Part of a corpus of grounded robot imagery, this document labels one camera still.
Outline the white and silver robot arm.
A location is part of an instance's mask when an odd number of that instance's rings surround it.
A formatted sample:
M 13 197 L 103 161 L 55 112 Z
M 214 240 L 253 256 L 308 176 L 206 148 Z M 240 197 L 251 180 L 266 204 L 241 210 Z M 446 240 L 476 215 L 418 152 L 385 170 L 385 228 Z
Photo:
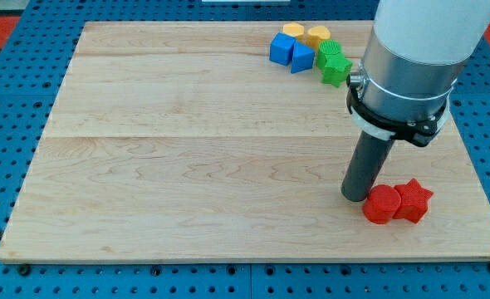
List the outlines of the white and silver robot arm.
M 490 23 L 490 0 L 381 0 L 365 54 L 349 75 L 353 121 L 377 140 L 426 146 Z

